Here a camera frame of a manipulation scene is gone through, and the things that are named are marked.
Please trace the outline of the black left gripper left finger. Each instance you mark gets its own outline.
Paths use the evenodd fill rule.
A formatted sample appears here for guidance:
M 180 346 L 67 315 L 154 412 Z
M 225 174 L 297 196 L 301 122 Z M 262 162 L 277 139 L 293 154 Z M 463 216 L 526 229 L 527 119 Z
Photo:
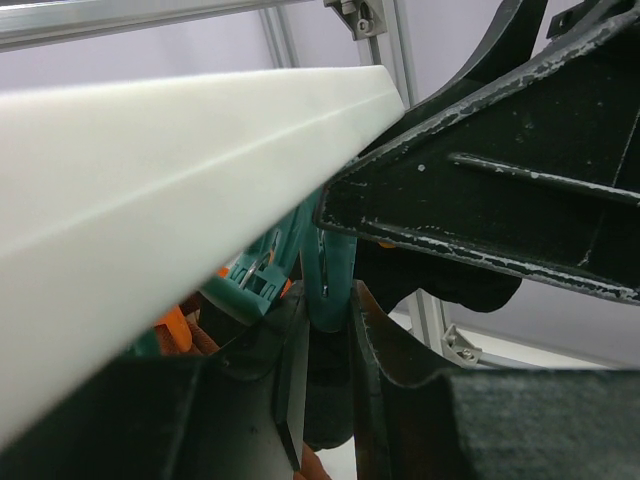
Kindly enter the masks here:
M 1 455 L 5 479 L 290 479 L 309 323 L 288 293 L 208 357 L 120 358 Z

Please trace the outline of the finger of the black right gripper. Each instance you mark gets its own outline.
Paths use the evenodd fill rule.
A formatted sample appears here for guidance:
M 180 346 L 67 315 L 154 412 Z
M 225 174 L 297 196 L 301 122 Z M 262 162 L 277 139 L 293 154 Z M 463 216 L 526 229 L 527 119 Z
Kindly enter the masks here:
M 547 1 L 502 1 L 456 74 L 416 108 L 447 108 L 531 58 Z
M 584 1 L 447 108 L 411 108 L 329 181 L 325 229 L 635 304 L 639 5 Z

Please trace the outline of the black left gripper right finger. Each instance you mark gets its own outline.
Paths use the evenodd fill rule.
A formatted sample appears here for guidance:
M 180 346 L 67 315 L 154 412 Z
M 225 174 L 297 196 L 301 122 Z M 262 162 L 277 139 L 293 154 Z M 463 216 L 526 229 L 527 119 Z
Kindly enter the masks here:
M 464 369 L 362 282 L 349 340 L 361 479 L 635 479 L 635 370 Z

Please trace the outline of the black sock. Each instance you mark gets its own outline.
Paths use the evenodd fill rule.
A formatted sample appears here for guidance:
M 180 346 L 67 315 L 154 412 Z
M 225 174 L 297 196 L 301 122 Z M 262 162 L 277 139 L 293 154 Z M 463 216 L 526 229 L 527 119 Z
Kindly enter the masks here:
M 480 313 L 502 308 L 522 279 L 417 251 L 358 243 L 354 276 L 383 311 L 422 289 Z M 343 445 L 353 435 L 352 380 L 346 331 L 309 333 L 304 441 L 314 451 Z

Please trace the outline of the white round clip hanger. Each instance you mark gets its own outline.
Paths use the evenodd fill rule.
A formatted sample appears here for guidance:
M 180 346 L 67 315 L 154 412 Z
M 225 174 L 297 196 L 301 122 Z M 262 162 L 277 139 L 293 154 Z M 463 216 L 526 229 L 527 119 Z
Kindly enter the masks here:
M 403 110 L 381 66 L 3 94 L 2 443 Z

